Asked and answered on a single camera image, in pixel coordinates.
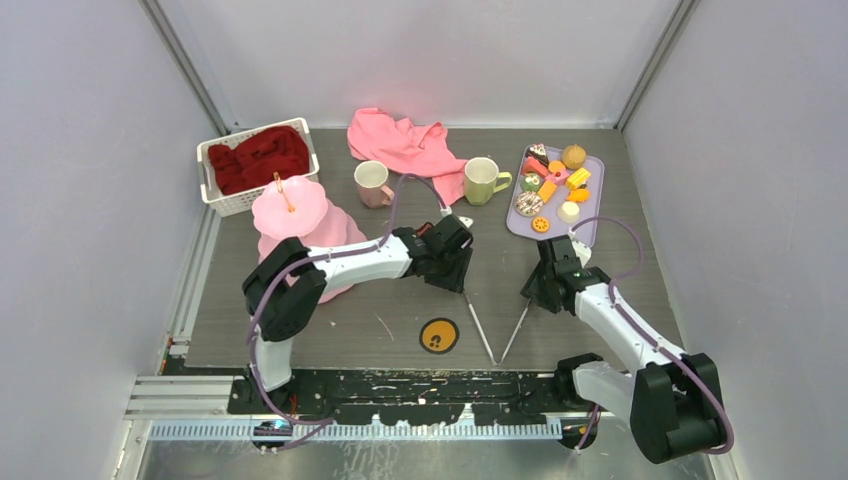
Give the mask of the metal serving tongs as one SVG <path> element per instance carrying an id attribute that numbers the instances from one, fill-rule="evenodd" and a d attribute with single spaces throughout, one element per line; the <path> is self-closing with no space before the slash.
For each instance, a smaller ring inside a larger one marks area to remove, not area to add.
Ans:
<path id="1" fill-rule="evenodd" d="M 520 332 L 520 330 L 521 330 L 522 326 L 523 326 L 523 323 L 524 323 L 524 321 L 525 321 L 525 318 L 526 318 L 526 316 L 527 316 L 527 314 L 528 314 L 528 312 L 529 312 L 529 310 L 530 310 L 530 307 L 531 307 L 532 301 L 531 301 L 531 300 L 528 300 L 528 301 L 526 302 L 526 304 L 525 304 L 525 306 L 524 306 L 524 309 L 523 309 L 523 311 L 522 311 L 521 315 L 519 316 L 519 318 L 518 318 L 518 320 L 517 320 L 517 322 L 516 322 L 516 325 L 515 325 L 515 327 L 514 327 L 514 329 L 513 329 L 512 333 L 511 333 L 511 336 L 510 336 L 510 338 L 509 338 L 509 340 L 508 340 L 508 342 L 507 342 L 506 346 L 505 346 L 505 347 L 504 347 L 504 349 L 503 349 L 503 352 L 502 352 L 502 354 L 501 354 L 501 356 L 500 356 L 500 359 L 499 359 L 499 360 L 496 360 L 496 359 L 495 359 L 494 352 L 493 352 L 493 349 L 492 349 L 492 347 L 491 347 L 491 344 L 490 344 L 490 342 L 488 341 L 488 338 L 487 338 L 487 336 L 486 336 L 485 330 L 484 330 L 484 328 L 483 328 L 482 322 L 481 322 L 481 320 L 480 320 L 480 318 L 479 318 L 479 316 L 478 316 L 478 314 L 477 314 L 477 312 L 476 312 L 476 310 L 475 310 L 475 307 L 474 307 L 474 305 L 473 305 L 473 303 L 472 303 L 472 301 L 471 301 L 470 297 L 469 297 L 467 294 L 463 294 L 463 297 L 464 297 L 465 303 L 466 303 L 466 305 L 467 305 L 467 307 L 468 307 L 468 310 L 469 310 L 469 313 L 470 313 L 470 315 L 471 315 L 471 318 L 472 318 L 473 324 L 474 324 L 474 326 L 475 326 L 475 329 L 476 329 L 476 331 L 477 331 L 477 333 L 478 333 L 478 335 L 479 335 L 479 337 L 480 337 L 480 339 L 481 339 L 481 342 L 482 342 L 483 348 L 484 348 L 484 350 L 485 350 L 485 352 L 486 352 L 486 354 L 487 354 L 487 356 L 488 356 L 489 360 L 491 361 L 491 363 L 492 363 L 492 365 L 493 365 L 493 366 L 495 366 L 495 367 L 499 367 L 499 366 L 501 366 L 501 365 L 504 363 L 504 361 L 506 360 L 506 358 L 507 358 L 508 354 L 510 353 L 510 350 L 511 350 L 511 348 L 512 348 L 512 346 L 513 346 L 513 344 L 514 344 L 514 342 L 515 342 L 515 340 L 516 340 L 516 338 L 517 338 L 517 336 L 518 336 L 518 334 L 519 334 L 519 332 Z"/>

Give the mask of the white round cake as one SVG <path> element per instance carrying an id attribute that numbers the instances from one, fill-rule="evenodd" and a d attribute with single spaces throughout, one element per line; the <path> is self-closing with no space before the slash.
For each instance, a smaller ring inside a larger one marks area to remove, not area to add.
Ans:
<path id="1" fill-rule="evenodd" d="M 581 218 L 579 203 L 565 201 L 556 209 L 556 215 L 560 221 L 567 224 L 576 224 Z"/>

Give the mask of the sprinkled chocolate donut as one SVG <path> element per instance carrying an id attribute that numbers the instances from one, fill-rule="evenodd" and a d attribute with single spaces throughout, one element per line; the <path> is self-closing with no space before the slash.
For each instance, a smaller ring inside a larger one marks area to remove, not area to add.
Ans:
<path id="1" fill-rule="evenodd" d="M 527 218 L 538 216 L 544 205 L 544 200 L 534 191 L 522 191 L 514 201 L 515 211 Z"/>

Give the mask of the orange wafer bar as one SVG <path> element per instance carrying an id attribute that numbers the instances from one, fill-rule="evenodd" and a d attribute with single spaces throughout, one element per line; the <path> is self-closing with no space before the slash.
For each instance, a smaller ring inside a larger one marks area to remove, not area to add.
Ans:
<path id="1" fill-rule="evenodd" d="M 558 185 L 555 182 L 546 180 L 536 191 L 536 194 L 540 197 L 544 204 L 547 204 L 556 193 L 557 189 Z"/>

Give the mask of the pink three-tier dessert stand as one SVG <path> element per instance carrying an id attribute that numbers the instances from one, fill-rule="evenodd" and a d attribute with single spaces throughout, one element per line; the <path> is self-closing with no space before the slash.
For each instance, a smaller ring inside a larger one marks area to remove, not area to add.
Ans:
<path id="1" fill-rule="evenodd" d="M 253 202 L 259 260 L 283 240 L 297 237 L 307 247 L 336 247 L 366 240 L 353 218 L 328 198 L 323 186 L 304 176 L 273 181 Z"/>

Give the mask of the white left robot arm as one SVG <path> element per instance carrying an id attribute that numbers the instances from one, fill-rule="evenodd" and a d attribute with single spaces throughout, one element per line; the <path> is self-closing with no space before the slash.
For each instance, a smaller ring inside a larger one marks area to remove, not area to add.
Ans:
<path id="1" fill-rule="evenodd" d="M 269 413 L 290 403 L 293 339 L 322 297 L 369 281 L 406 277 L 463 293 L 472 243 L 471 230 L 453 214 L 435 224 L 396 228 L 381 238 L 339 247 L 308 247 L 297 237 L 283 240 L 242 284 L 255 403 Z"/>

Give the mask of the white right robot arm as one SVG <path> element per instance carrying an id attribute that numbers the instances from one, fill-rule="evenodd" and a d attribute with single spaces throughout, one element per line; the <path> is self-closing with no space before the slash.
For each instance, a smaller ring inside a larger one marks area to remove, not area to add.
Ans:
<path id="1" fill-rule="evenodd" d="M 539 241 L 537 249 L 539 261 L 522 296 L 551 313 L 574 315 L 625 366 L 618 371 L 594 353 L 559 361 L 558 403 L 571 411 L 592 404 L 626 421 L 637 447 L 654 464 L 729 450 L 734 437 L 710 357 L 688 354 L 662 338 L 603 270 L 587 266 L 590 251 L 581 242 L 562 235 Z"/>

